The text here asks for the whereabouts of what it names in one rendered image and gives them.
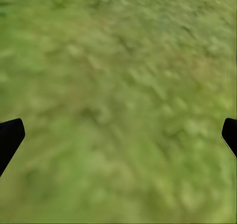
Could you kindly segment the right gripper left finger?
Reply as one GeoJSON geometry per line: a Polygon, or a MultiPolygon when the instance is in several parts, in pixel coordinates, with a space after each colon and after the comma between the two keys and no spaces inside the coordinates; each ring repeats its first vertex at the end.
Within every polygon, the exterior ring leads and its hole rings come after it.
{"type": "Polygon", "coordinates": [[[0,177],[25,137],[20,118],[0,124],[0,177]]]}

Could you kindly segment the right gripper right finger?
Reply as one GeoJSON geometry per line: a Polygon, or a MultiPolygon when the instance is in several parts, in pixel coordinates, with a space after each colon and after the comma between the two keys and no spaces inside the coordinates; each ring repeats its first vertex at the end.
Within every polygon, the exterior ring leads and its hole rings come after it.
{"type": "Polygon", "coordinates": [[[231,118],[225,119],[222,137],[237,157],[237,120],[231,118]]]}

